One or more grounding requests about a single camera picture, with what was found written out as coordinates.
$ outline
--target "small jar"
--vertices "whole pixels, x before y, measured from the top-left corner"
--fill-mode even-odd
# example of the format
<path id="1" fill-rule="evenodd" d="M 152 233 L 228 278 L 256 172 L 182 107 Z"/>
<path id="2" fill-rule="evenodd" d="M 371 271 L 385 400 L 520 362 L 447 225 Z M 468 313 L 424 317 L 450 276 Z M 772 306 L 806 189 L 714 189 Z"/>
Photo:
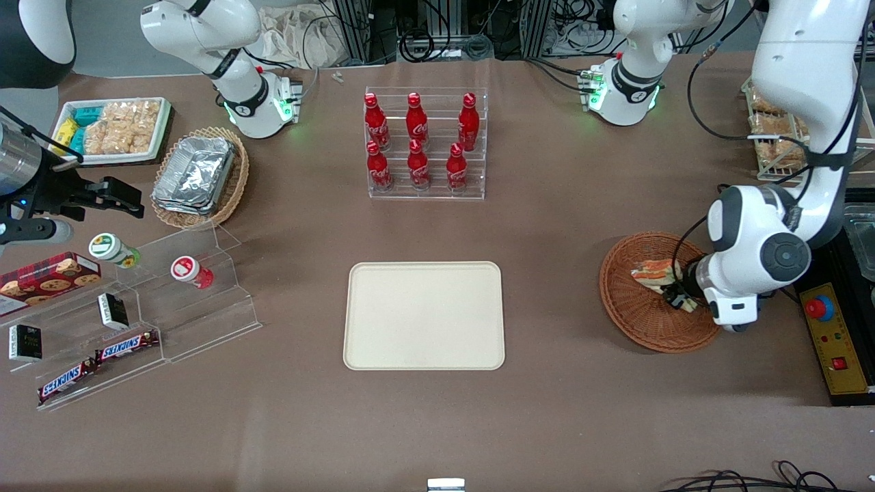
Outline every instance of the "small jar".
<path id="1" fill-rule="evenodd" d="M 170 274 L 179 282 L 206 289 L 213 284 L 213 272 L 192 257 L 179 257 L 170 267 Z"/>
<path id="2" fill-rule="evenodd" d="M 88 245 L 92 257 L 110 262 L 121 268 L 132 268 L 140 261 L 140 252 L 131 248 L 117 235 L 103 232 L 94 237 Z"/>

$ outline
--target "red cookie box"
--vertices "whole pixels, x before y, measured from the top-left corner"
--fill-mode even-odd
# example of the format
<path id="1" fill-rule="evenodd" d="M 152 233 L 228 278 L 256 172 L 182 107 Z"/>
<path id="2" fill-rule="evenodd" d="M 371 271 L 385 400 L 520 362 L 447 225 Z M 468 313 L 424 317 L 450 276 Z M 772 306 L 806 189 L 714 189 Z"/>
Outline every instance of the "red cookie box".
<path id="1" fill-rule="evenodd" d="M 0 276 L 0 316 L 99 282 L 101 267 L 68 251 Z"/>

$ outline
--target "emergency stop button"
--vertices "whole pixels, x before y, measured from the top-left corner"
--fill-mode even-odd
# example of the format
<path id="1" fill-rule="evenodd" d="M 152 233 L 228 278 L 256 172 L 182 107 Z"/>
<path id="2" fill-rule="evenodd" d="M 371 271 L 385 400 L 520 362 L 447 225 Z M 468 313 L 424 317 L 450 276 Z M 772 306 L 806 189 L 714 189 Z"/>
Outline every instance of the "emergency stop button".
<path id="1" fill-rule="evenodd" d="M 805 313 L 812 320 L 824 322 L 832 320 L 832 317 L 836 314 L 836 308 L 833 306 L 830 298 L 817 296 L 805 303 Z"/>

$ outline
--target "snickers bar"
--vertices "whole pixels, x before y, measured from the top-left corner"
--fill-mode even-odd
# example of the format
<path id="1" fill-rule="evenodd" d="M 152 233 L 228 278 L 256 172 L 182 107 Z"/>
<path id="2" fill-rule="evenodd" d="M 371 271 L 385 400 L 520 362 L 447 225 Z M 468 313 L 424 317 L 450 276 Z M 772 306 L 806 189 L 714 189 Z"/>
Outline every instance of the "snickers bar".
<path id="1" fill-rule="evenodd" d="M 54 397 L 61 391 L 65 390 L 67 386 L 80 381 L 83 377 L 95 372 L 96 370 L 97 362 L 91 357 L 88 357 L 88 360 L 86 361 L 79 362 L 75 367 L 54 378 L 48 384 L 37 390 L 39 404 L 44 404 L 49 398 Z"/>
<path id="2" fill-rule="evenodd" d="M 157 345 L 159 342 L 158 331 L 150 330 L 135 337 L 128 338 L 128 340 L 114 343 L 109 347 L 95 350 L 94 358 L 98 364 L 103 364 L 108 359 L 121 357 L 122 355 L 130 354 L 140 348 Z"/>

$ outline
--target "small black box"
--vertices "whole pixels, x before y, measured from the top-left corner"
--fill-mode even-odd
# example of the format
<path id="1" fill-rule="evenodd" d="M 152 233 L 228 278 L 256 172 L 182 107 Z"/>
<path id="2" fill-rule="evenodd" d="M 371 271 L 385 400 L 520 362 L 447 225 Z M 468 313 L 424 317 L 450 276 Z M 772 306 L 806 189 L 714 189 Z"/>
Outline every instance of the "small black box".
<path id="1" fill-rule="evenodd" d="M 97 303 L 100 305 L 101 321 L 105 327 L 119 331 L 130 327 L 124 301 L 110 293 L 103 293 L 97 298 Z"/>
<path id="2" fill-rule="evenodd" d="M 43 337 L 39 328 L 27 325 L 9 327 L 9 358 L 12 361 L 36 362 L 43 358 Z"/>

